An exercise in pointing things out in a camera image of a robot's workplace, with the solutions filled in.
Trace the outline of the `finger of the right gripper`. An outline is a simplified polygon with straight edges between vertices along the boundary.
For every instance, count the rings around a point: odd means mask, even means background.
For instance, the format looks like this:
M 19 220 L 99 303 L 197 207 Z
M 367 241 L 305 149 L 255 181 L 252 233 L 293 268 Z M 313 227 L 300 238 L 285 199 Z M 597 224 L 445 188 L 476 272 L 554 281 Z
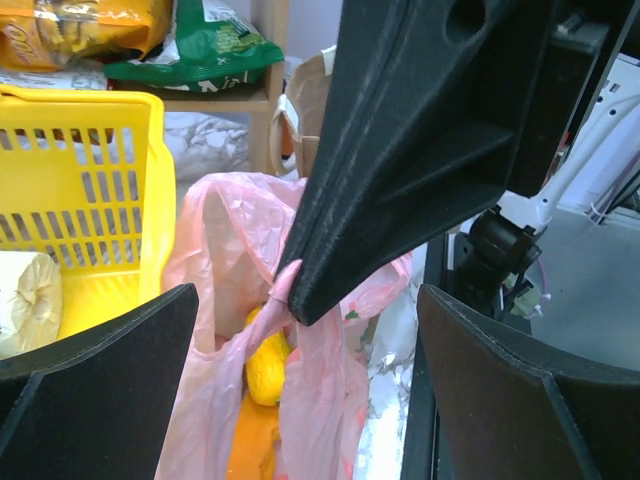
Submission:
M 548 159 L 528 127 L 559 1 L 346 1 L 313 170 L 282 256 L 316 323 L 370 274 Z

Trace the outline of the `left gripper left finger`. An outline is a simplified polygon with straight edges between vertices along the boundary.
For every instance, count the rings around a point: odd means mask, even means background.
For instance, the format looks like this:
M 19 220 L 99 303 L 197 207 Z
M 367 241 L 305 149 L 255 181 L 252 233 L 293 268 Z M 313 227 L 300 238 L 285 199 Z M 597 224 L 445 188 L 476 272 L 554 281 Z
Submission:
M 2 478 L 153 478 L 197 309 L 179 285 L 2 361 Z

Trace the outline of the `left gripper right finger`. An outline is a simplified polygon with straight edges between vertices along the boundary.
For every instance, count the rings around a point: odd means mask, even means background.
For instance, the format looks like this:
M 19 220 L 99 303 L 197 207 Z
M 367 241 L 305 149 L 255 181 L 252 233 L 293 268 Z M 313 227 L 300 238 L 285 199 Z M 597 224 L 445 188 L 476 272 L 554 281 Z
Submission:
M 638 478 L 638 371 L 552 347 L 433 286 L 418 314 L 454 478 Z

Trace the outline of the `braided toy bread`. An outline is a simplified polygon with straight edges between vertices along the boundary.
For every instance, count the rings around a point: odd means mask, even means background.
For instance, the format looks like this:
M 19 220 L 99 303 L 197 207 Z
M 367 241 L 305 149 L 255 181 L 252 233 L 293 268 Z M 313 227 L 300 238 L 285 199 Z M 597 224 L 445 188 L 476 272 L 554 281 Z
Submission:
M 259 405 L 247 394 L 238 414 L 226 478 L 273 479 L 279 441 L 279 407 Z

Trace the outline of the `brown burlap tote bag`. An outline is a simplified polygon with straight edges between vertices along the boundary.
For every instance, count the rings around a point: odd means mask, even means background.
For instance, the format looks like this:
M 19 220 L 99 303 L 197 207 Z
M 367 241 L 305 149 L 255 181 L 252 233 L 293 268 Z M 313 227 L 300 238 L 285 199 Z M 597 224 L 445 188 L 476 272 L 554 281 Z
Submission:
M 297 64 L 276 102 L 269 133 L 269 155 L 275 172 L 311 174 L 335 62 L 336 45 Z

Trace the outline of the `pink plastic grocery bag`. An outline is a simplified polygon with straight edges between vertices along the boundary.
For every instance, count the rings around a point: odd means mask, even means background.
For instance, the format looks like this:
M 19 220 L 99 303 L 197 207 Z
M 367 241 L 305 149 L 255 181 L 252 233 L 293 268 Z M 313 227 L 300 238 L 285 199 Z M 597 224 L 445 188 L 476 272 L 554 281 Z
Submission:
M 226 477 L 246 362 L 284 328 L 294 350 L 279 403 L 273 479 L 353 475 L 369 399 L 355 339 L 408 285 L 412 258 L 379 268 L 315 325 L 299 324 L 286 304 L 298 273 L 279 261 L 305 186 L 261 173 L 218 173 L 184 197 L 163 285 L 193 284 L 199 306 L 160 479 Z

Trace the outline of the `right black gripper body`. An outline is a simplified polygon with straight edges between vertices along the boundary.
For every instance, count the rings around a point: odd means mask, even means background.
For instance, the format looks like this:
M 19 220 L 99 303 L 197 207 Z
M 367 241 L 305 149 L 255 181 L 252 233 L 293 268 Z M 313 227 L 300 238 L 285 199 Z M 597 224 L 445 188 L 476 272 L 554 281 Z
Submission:
M 507 189 L 539 193 L 558 152 L 577 138 L 636 16 L 637 1 L 561 1 L 543 50 Z

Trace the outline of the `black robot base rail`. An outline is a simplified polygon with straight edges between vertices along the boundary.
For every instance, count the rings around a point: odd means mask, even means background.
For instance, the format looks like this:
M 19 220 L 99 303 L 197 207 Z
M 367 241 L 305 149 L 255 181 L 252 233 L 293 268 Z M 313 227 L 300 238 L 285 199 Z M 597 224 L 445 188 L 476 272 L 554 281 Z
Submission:
M 453 291 L 457 268 L 470 249 L 464 233 L 440 235 L 428 243 L 424 285 Z M 422 339 L 416 340 L 414 368 L 401 467 L 403 479 L 445 480 L 454 477 Z

